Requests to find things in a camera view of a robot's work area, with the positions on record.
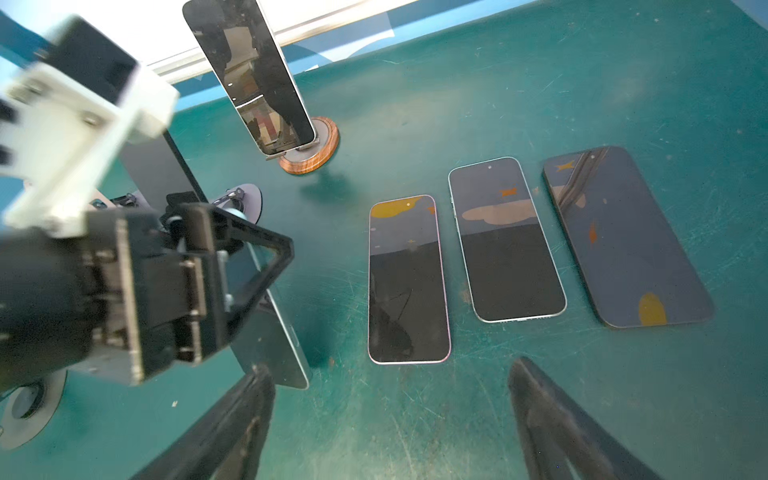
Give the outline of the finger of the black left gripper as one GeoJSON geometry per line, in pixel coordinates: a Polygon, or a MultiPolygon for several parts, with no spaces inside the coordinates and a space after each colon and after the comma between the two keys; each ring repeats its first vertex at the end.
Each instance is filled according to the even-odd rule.
{"type": "Polygon", "coordinates": [[[237,338],[254,316],[262,298],[294,257],[292,240],[259,227],[211,204],[203,206],[203,352],[214,354],[237,338]],[[250,246],[272,253],[241,286],[228,284],[224,258],[250,246]]]}

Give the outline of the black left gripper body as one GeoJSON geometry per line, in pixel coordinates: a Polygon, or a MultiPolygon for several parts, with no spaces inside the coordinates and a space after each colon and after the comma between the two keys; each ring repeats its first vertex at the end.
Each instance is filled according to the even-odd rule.
{"type": "Polygon", "coordinates": [[[1,386],[72,366],[137,385],[198,364],[237,334],[226,263],[237,218],[184,204],[166,226],[146,209],[92,211],[80,237],[1,235],[1,386]]]}

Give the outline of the purple phone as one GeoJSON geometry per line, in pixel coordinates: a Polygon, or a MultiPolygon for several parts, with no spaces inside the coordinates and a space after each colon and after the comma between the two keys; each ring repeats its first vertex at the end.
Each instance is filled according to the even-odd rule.
{"type": "Polygon", "coordinates": [[[378,365],[444,362],[452,340],[435,199],[376,203],[368,231],[369,358],[378,365]]]}

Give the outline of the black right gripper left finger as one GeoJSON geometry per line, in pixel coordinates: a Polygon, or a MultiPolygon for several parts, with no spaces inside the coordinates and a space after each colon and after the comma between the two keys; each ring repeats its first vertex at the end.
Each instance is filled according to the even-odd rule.
{"type": "Polygon", "coordinates": [[[267,439],[276,387],[253,366],[135,479],[254,479],[267,439]]]}

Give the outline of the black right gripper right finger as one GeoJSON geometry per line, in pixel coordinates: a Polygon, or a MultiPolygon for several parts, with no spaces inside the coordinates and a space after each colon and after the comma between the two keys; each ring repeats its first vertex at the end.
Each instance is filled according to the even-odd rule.
{"type": "Polygon", "coordinates": [[[659,477],[529,358],[514,360],[508,388],[529,478],[659,477]]]}

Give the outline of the grey round phone stand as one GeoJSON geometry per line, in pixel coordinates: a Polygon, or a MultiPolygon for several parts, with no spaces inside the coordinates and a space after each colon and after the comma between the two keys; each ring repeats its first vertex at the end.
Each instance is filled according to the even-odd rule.
{"type": "Polygon", "coordinates": [[[1,449],[10,451],[39,435],[63,396],[67,372],[60,370],[14,390],[1,413],[1,449]]]}

